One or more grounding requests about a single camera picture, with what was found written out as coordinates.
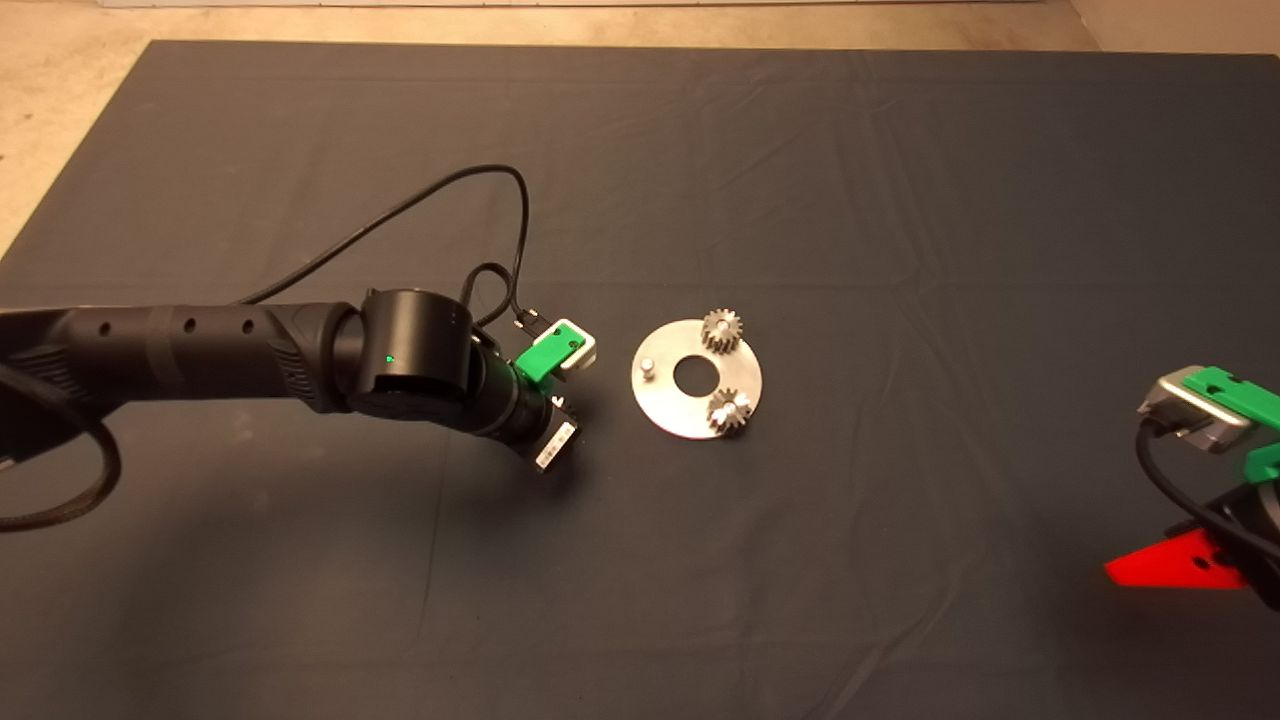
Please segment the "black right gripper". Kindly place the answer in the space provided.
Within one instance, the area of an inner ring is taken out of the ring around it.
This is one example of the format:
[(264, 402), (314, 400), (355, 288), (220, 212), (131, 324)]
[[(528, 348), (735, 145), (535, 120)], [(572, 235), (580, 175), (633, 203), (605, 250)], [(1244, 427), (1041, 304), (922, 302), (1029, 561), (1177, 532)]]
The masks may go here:
[(1210, 501), (1174, 486), (1171, 497), (1188, 519), (1166, 529), (1165, 539), (1107, 561), (1107, 578), (1138, 588), (1249, 588), (1277, 611), (1277, 482), (1245, 483)]

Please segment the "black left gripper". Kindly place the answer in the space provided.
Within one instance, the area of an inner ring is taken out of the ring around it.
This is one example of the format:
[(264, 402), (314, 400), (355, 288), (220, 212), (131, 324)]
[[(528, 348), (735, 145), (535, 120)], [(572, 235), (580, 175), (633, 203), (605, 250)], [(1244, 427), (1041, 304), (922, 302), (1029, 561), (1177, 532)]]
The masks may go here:
[(564, 398), (545, 395), (525, 378), (516, 379), (515, 400), (495, 428), (495, 441), (540, 473), (562, 465), (580, 434), (579, 419)]

